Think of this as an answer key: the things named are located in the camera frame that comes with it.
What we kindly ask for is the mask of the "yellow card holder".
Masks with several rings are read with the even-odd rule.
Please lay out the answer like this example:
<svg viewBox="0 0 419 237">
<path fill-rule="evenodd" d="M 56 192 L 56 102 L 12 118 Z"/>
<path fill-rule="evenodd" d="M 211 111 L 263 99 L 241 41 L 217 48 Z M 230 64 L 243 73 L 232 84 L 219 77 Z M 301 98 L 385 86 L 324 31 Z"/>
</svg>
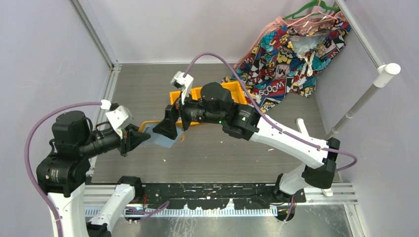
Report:
<svg viewBox="0 0 419 237">
<path fill-rule="evenodd" d="M 167 138 L 163 135 L 157 134 L 152 131 L 152 129 L 159 123 L 159 121 L 145 121 L 142 123 L 142 125 L 139 128 L 139 132 L 146 133 L 151 135 L 151 137 L 142 142 L 139 146 L 140 147 L 146 147 L 149 145 L 159 145 L 165 148 L 171 148 L 176 142 L 183 142 L 185 139 L 185 135 L 183 134 L 181 122 L 176 122 L 176 131 L 177 136 L 174 140 Z"/>
</svg>

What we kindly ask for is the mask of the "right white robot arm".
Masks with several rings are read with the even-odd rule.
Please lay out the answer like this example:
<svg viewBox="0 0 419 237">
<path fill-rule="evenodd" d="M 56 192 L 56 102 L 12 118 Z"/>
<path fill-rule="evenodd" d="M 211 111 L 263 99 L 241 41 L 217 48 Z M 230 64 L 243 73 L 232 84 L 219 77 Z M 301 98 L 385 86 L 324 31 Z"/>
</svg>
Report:
<svg viewBox="0 0 419 237">
<path fill-rule="evenodd" d="M 269 145 L 299 159 L 302 165 L 280 174 L 275 183 L 274 196 L 282 203 L 308 186 L 331 187 L 337 154 L 327 149 L 337 149 L 340 145 L 337 139 L 315 139 L 286 127 L 278 130 L 278 122 L 250 105 L 234 102 L 231 92 L 217 82 L 204 85 L 200 94 L 199 100 L 178 98 L 168 105 L 164 119 L 152 131 L 174 140 L 178 136 L 178 120 L 183 131 L 192 122 L 216 123 L 231 137 Z"/>
</svg>

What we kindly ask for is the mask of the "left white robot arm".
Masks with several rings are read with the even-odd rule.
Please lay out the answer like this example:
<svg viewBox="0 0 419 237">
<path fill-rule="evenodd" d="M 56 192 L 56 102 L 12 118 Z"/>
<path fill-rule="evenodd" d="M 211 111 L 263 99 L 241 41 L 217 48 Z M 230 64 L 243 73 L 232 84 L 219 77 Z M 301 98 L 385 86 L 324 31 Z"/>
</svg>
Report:
<svg viewBox="0 0 419 237">
<path fill-rule="evenodd" d="M 82 111 L 59 115 L 52 125 L 52 151 L 37 166 L 36 175 L 43 194 L 53 204 L 53 219 L 60 223 L 58 236 L 109 237 L 112 229 L 131 202 L 144 197 L 141 179 L 122 176 L 100 212 L 85 219 L 84 191 L 90 158 L 119 150 L 122 156 L 150 139 L 135 125 L 129 124 L 118 135 L 111 129 L 97 130 Z"/>
</svg>

